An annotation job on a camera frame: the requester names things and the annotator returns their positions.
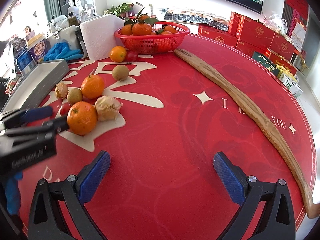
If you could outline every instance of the cherry tomato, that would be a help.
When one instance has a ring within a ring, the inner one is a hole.
[[[135,62],[138,59],[138,53],[134,51],[129,51],[125,58],[126,62]]]
[[[62,104],[60,107],[60,115],[63,116],[65,114],[68,114],[70,108],[71,108],[71,105],[69,103]]]

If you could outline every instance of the checkered cloth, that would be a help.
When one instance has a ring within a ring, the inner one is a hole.
[[[185,15],[185,14],[173,14],[168,12],[168,8],[164,8],[161,10],[161,13],[165,13],[164,21],[182,21],[182,22],[190,22],[190,23],[207,23],[211,27],[215,27],[217,29],[228,31],[228,25],[219,23],[217,21],[203,18],[195,15]]]

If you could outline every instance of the potted plant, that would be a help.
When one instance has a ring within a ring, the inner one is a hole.
[[[114,14],[120,17],[131,17],[134,16],[133,4],[132,3],[123,3],[117,7],[112,5],[112,8],[104,11],[104,14]]]

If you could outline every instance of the red plastic basket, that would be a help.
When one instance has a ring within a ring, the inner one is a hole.
[[[182,43],[184,36],[190,33],[190,29],[185,25],[173,22],[156,22],[152,28],[154,30],[159,30],[166,25],[173,26],[177,30],[177,33],[166,35],[127,36],[121,35],[121,29],[119,29],[115,31],[115,37],[120,38],[127,49],[140,54],[168,52],[169,50],[176,49]]]

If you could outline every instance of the orange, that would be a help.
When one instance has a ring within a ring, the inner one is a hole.
[[[150,35],[152,27],[148,23],[136,23],[132,27],[132,33],[134,35]]]
[[[122,35],[131,35],[131,34],[132,34],[131,24],[127,24],[127,25],[123,26],[123,27],[121,28],[120,33],[121,33]]]
[[[111,51],[110,51],[110,59],[113,62],[122,62],[125,59],[125,56],[127,56],[127,50],[124,47],[121,46],[115,46]]]
[[[81,92],[88,99],[101,96],[104,91],[104,81],[98,75],[89,75],[81,84]]]
[[[169,31],[163,31],[163,32],[160,33],[160,35],[166,35],[166,34],[172,34],[172,33],[169,32]]]
[[[148,15],[141,15],[138,20],[144,20],[144,19],[147,19],[147,18],[150,18]]]
[[[164,30],[165,31],[169,31],[171,33],[177,33],[177,30],[174,27],[170,26],[170,25],[167,25],[166,27],[164,27]]]
[[[71,106],[67,123],[70,130],[77,135],[86,135],[91,132],[97,124],[98,115],[93,105],[80,101]]]

